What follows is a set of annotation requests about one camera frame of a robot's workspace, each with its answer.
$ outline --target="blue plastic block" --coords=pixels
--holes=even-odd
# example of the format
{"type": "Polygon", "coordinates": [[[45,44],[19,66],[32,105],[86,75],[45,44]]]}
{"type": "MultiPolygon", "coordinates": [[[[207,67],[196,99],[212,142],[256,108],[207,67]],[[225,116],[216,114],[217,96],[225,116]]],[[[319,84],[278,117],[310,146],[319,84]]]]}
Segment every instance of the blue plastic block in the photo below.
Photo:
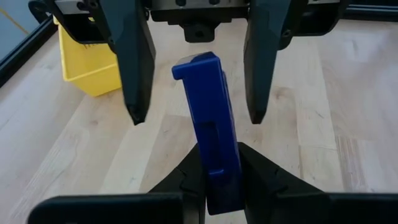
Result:
{"type": "Polygon", "coordinates": [[[242,172],[231,102],[220,59],[207,52],[173,67],[182,79],[197,136],[210,215],[244,209],[242,172]]]}

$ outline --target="wood grain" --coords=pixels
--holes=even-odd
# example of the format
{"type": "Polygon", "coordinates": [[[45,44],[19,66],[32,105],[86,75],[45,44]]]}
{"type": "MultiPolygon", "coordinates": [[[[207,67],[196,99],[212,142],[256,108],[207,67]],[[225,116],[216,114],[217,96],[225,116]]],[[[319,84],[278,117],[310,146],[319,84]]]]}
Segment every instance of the wood grain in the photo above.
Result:
{"type": "MultiPolygon", "coordinates": [[[[146,122],[134,126],[120,90],[92,98],[62,81],[53,36],[0,89],[0,219],[23,223],[41,200],[146,192],[195,144],[174,63],[214,51],[229,86],[239,141],[327,191],[397,192],[398,25],[341,21],[324,37],[278,52],[267,115],[250,123],[243,76],[245,20],[188,44],[178,26],[150,22],[157,48],[146,122]]],[[[244,223],[244,213],[208,223],[244,223]]]]}

